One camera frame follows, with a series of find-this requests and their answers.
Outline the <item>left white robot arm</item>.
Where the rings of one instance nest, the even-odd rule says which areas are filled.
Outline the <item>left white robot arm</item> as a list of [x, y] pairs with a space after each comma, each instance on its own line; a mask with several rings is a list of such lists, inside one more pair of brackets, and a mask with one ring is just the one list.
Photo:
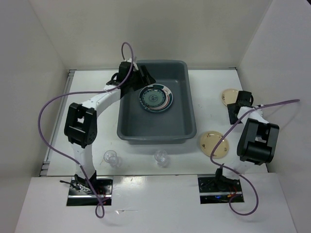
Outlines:
[[119, 71], [106, 83], [103, 91], [82, 103], [70, 104], [64, 134], [72, 146], [74, 159], [78, 162], [75, 183], [86, 194], [92, 194], [97, 188], [97, 173], [92, 156], [92, 144], [98, 133], [97, 118], [128, 93], [155, 82], [145, 65], [138, 66], [131, 61], [123, 61], [119, 65]]

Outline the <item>cream plate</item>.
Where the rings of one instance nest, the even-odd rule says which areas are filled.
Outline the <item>cream plate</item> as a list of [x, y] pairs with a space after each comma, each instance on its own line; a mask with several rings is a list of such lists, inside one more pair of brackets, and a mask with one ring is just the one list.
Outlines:
[[221, 101], [227, 106], [228, 104], [235, 103], [238, 97], [239, 91], [237, 89], [229, 88], [222, 92]]
[[[201, 135], [200, 137], [200, 148], [201, 151], [207, 155], [208, 157], [211, 155], [214, 147], [217, 143], [221, 140], [223, 135], [217, 131], [208, 131]], [[222, 159], [224, 158], [229, 151], [229, 142], [227, 139], [221, 141], [220, 145], [217, 147], [216, 151], [214, 152], [214, 159]]]

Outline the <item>clear plastic cup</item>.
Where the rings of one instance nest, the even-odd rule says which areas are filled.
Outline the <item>clear plastic cup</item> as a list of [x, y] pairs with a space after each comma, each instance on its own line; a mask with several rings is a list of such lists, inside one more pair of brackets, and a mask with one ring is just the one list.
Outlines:
[[118, 168], [122, 163], [121, 157], [119, 157], [114, 150], [108, 150], [104, 153], [102, 163], [103, 162], [109, 164], [112, 168]]
[[157, 150], [154, 154], [154, 158], [159, 167], [167, 167], [169, 164], [169, 157], [165, 150]]

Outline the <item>white plate green red rim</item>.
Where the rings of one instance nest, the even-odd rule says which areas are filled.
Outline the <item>white plate green red rim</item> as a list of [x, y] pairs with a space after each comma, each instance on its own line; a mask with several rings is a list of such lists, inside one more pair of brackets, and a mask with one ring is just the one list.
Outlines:
[[167, 86], [152, 84], [140, 91], [139, 102], [147, 112], [161, 113], [172, 105], [173, 93]]

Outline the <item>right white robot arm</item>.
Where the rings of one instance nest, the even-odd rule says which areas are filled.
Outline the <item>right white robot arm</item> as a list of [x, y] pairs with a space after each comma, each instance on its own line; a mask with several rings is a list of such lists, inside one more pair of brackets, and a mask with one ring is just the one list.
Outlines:
[[[236, 101], [227, 105], [230, 124], [238, 122], [244, 113], [253, 109], [252, 104], [252, 94], [247, 91], [239, 91]], [[237, 145], [237, 157], [227, 166], [239, 174], [244, 174], [253, 166], [268, 164], [272, 161], [279, 126], [265, 120], [260, 110], [247, 114], [240, 123], [244, 128]]]

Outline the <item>small green patterned plate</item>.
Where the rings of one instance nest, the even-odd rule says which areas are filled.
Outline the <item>small green patterned plate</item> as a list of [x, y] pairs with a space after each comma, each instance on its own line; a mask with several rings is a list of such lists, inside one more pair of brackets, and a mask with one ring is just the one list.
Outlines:
[[150, 108], [159, 107], [164, 103], [165, 99], [165, 93], [157, 88], [149, 88], [145, 90], [141, 95], [141, 100], [143, 104]]

